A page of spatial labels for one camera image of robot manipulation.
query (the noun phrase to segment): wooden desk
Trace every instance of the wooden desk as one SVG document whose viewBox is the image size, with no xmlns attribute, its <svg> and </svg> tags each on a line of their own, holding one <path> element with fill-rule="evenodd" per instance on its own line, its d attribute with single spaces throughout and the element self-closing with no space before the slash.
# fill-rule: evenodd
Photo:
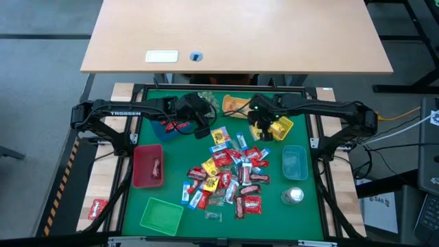
<svg viewBox="0 0 439 247">
<path fill-rule="evenodd" d="M 117 101 L 130 101 L 132 94 L 133 84 L 121 84 L 117 83 L 114 87 L 111 100 Z M 318 88 L 318 99 L 322 100 L 335 100 L 332 89 Z M 123 131 L 125 126 L 125 117 L 107 117 L 105 123 L 118 131 Z M 317 135 L 315 117 L 311 116 L 311 122 L 313 126 L 313 133 Z M 136 118 L 132 121 L 132 130 L 136 123 Z M 326 135 L 332 135 L 341 129 L 341 123 L 339 119 L 333 117 L 322 117 L 323 130 Z M 97 149 L 96 157 L 103 154 L 107 154 L 112 151 L 111 145 L 99 146 Z M 337 156 L 341 156 L 348 159 L 348 155 L 345 152 L 337 151 Z M 127 159 L 122 168 L 122 178 L 126 171 Z M 80 219 L 77 225 L 77 230 L 85 229 L 91 220 L 88 220 L 88 212 L 94 199 L 100 198 L 107 200 L 110 196 L 111 185 L 113 177 L 115 175 L 115 168 L 117 163 L 117 157 L 109 156 L 95 162 L 93 170 L 91 172 L 90 180 L 82 205 Z M 364 229 L 363 219 L 361 217 L 361 211 L 358 204 L 357 193 L 355 191 L 355 184 L 352 177 L 351 167 L 343 160 L 335 159 L 331 162 L 332 178 L 335 188 L 335 195 L 337 198 L 337 204 L 342 210 L 349 222 L 355 227 L 355 229 L 362 235 L 366 236 Z M 119 202 L 115 206 L 115 210 L 112 215 L 112 222 L 110 224 L 110 230 L 115 230 L 116 222 L 119 212 Z M 332 220 L 332 214 L 330 208 L 326 205 L 325 211 L 327 212 L 327 220 L 329 233 L 331 236 L 335 236 L 335 229 Z"/>
<path fill-rule="evenodd" d="M 152 50 L 178 61 L 146 62 Z M 81 71 L 393 72 L 363 0 L 105 0 Z"/>
</svg>

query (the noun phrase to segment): green container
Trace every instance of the green container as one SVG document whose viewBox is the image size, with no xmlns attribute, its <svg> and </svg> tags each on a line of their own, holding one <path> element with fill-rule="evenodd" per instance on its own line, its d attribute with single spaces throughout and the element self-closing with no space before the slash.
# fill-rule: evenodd
<svg viewBox="0 0 439 247">
<path fill-rule="evenodd" d="M 140 225 L 160 233 L 175 236 L 182 214 L 182 206 L 150 198 L 140 220 Z"/>
</svg>

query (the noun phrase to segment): wooden table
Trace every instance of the wooden table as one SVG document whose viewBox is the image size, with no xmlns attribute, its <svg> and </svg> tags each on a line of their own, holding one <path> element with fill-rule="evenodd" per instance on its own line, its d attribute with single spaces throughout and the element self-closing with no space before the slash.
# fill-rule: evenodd
<svg viewBox="0 0 439 247">
<path fill-rule="evenodd" d="M 111 100 L 112 101 L 130 101 L 132 94 L 133 84 L 117 83 L 114 87 Z M 335 100 L 334 93 L 332 89 L 328 88 L 317 88 L 318 99 L 321 100 Z M 117 131 L 123 131 L 125 126 L 125 117 L 107 117 L 105 123 Z M 132 131 L 134 131 L 135 124 L 137 122 L 136 117 L 133 117 L 132 121 Z M 316 119 L 311 116 L 311 125 L 313 126 L 313 134 L 315 137 L 318 136 L 316 128 Z M 322 125 L 325 135 L 331 136 L 341 129 L 340 120 L 333 117 L 322 117 Z M 97 149 L 96 157 L 103 154 L 107 154 L 112 151 L 111 145 L 99 146 Z M 342 151 L 337 151 L 335 153 L 337 156 L 349 159 L 347 153 Z M 90 180 L 88 182 L 88 187 L 84 199 L 84 204 L 82 205 L 82 210 L 80 214 L 80 219 L 78 221 L 77 230 L 85 229 L 91 220 L 88 220 L 88 212 L 90 211 L 92 202 L 94 199 L 105 199 L 107 200 L 110 196 L 110 190 L 113 178 L 115 176 L 115 168 L 117 163 L 116 156 L 109 156 L 107 158 L 100 159 L 95 162 Z M 121 179 L 123 178 L 126 167 L 128 164 L 128 159 L 126 158 L 123 168 Z M 335 189 L 335 196 L 337 198 L 337 204 L 342 210 L 343 214 L 346 216 L 348 221 L 355 227 L 355 229 L 362 235 L 366 236 L 366 231 L 364 229 L 363 219 L 361 217 L 361 211 L 358 204 L 357 193 L 355 191 L 355 184 L 352 176 L 352 170 L 350 165 L 343 160 L 335 159 L 330 162 L 331 172 L 333 178 L 333 184 Z M 119 202 L 115 206 L 115 210 L 112 215 L 112 222 L 110 224 L 110 230 L 115 230 L 116 222 L 119 213 Z M 325 203 L 325 211 L 327 212 L 327 220 L 329 227 L 329 234 L 335 236 L 334 223 L 332 219 L 332 214 L 330 208 Z"/>
<path fill-rule="evenodd" d="M 146 62 L 156 50 L 177 62 Z M 81 71 L 393 72 L 363 0 L 105 0 Z"/>
</svg>

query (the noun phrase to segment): red container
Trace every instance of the red container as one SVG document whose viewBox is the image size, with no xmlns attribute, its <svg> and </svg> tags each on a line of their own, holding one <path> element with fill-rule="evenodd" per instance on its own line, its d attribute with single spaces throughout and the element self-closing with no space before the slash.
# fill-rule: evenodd
<svg viewBox="0 0 439 247">
<path fill-rule="evenodd" d="M 152 178 L 154 160 L 160 161 L 160 178 Z M 163 147 L 160 144 L 137 146 L 134 149 L 132 186 L 136 188 L 160 187 L 163 185 Z"/>
</svg>

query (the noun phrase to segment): green mat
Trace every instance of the green mat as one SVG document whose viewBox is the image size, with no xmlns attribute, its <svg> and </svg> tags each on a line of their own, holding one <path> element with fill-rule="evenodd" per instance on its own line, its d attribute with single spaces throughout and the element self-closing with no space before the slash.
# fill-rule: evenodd
<svg viewBox="0 0 439 247">
<path fill-rule="evenodd" d="M 188 91 L 155 91 L 149 90 L 147 98 L 178 96 Z M 225 95 L 250 98 L 254 93 L 213 92 L 219 104 Z M 176 237 L 212 237 L 235 239 L 306 239 L 323 240 L 322 226 L 318 209 L 316 187 L 309 155 L 309 139 L 305 116 L 291 117 L 294 127 L 283 141 L 253 141 L 246 119 L 220 117 L 212 129 L 226 126 L 229 135 L 236 139 L 236 132 L 243 132 L 249 147 L 257 145 L 261 150 L 269 148 L 267 156 L 270 166 L 264 174 L 271 176 L 271 184 L 261 185 L 262 214 L 247 214 L 243 220 L 235 219 L 235 205 L 225 203 L 223 207 L 208 206 L 206 210 L 222 212 L 222 222 L 205 220 L 204 210 L 195 211 L 185 208 L 181 217 Z M 144 119 L 141 126 L 139 145 L 161 144 L 164 155 L 164 179 L 162 187 L 151 189 L 130 188 L 122 235 L 166 236 L 140 226 L 140 220 L 150 197 L 166 202 L 180 204 L 183 181 L 191 181 L 186 177 L 187 170 L 201 166 L 211 157 L 209 147 L 214 146 L 212 136 L 197 140 L 193 135 L 179 136 L 168 142 L 160 142 L 155 136 L 151 124 Z M 285 145 L 301 145 L 308 154 L 309 177 L 304 181 L 292 181 L 282 173 L 282 150 Z M 299 204 L 289 206 L 281 202 L 281 193 L 290 187 L 300 187 L 305 197 Z"/>
</svg>

